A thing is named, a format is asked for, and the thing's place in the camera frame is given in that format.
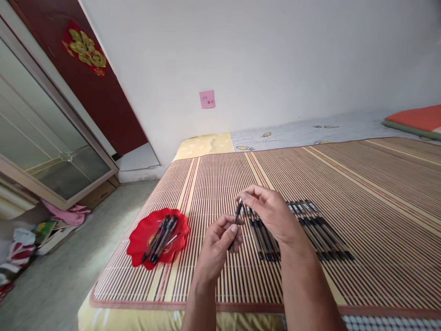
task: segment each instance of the cardboard box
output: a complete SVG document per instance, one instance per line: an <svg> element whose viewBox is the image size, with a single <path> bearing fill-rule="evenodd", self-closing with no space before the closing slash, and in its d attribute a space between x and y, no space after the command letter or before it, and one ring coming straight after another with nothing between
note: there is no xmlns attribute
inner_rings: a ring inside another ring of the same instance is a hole
<svg viewBox="0 0 441 331"><path fill-rule="evenodd" d="M78 201L78 204L87 206L92 210L105 198L107 198L114 190L116 190L119 185L118 179L116 179L115 176L112 176L80 201Z"/></svg>

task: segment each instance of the glass panel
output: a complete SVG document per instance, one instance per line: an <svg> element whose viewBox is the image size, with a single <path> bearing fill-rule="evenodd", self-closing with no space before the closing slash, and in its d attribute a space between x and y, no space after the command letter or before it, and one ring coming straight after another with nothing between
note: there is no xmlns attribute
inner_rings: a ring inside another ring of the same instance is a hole
<svg viewBox="0 0 441 331"><path fill-rule="evenodd" d="M0 39L0 153L68 200L110 171Z"/></svg>

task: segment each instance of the person's left hand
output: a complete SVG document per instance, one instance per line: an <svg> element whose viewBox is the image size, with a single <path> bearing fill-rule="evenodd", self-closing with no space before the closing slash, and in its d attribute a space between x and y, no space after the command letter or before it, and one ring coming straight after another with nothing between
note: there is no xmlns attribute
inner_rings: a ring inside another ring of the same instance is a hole
<svg viewBox="0 0 441 331"><path fill-rule="evenodd" d="M239 253L243 237L240 227L234 224L234 220L234 216L222 215L208 226L193 281L215 285L224 268L226 252L231 243L230 252ZM239 219L238 224L243 224L243 221Z"/></svg>

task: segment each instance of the pink sticky note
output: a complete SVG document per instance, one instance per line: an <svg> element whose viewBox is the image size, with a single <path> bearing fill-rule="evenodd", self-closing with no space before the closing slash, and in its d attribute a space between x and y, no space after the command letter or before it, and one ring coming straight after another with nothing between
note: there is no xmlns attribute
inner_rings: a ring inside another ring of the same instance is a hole
<svg viewBox="0 0 441 331"><path fill-rule="evenodd" d="M205 91L199 92L199 98L201 99L202 109L214 108L216 107L215 103L215 91Z"/></svg>

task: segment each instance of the red decoration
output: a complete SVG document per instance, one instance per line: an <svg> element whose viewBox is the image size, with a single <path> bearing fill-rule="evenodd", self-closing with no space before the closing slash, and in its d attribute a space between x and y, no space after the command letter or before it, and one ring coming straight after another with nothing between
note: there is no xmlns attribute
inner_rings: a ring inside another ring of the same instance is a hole
<svg viewBox="0 0 441 331"><path fill-rule="evenodd" d="M179 209L164 208L159 211L153 211L146 218L139 221L135 230L130 234L129 246L127 247L127 255L132 258L132 266L138 267L141 265L141 259L144 252L147 250L149 244L152 243L153 237L158 230L158 227L166 215L176 215L178 223L170 236L173 238L175 234L179 235L176 239L165 247L164 252L159 256L158 263L169 263L173 260L176 251L180 251L185 245L185 236L188 233L187 216L181 214ZM144 261L144 267L147 270L152 270L155 265L148 259Z"/></svg>
<svg viewBox="0 0 441 331"><path fill-rule="evenodd" d="M73 20L69 20L64 31L62 45L70 56L83 62L97 76L104 76L107 64L104 52Z"/></svg>

